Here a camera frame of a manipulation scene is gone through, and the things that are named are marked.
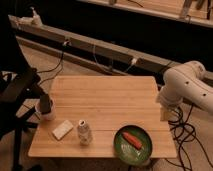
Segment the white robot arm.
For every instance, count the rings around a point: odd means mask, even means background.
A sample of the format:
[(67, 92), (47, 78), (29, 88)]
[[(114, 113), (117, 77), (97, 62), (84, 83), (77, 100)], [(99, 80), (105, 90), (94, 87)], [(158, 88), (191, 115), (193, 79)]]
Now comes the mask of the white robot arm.
[(202, 81), (206, 69), (199, 61), (189, 61), (164, 72), (164, 86), (156, 102), (161, 105), (161, 120), (168, 121), (173, 109), (186, 98), (198, 107), (213, 114), (213, 87)]

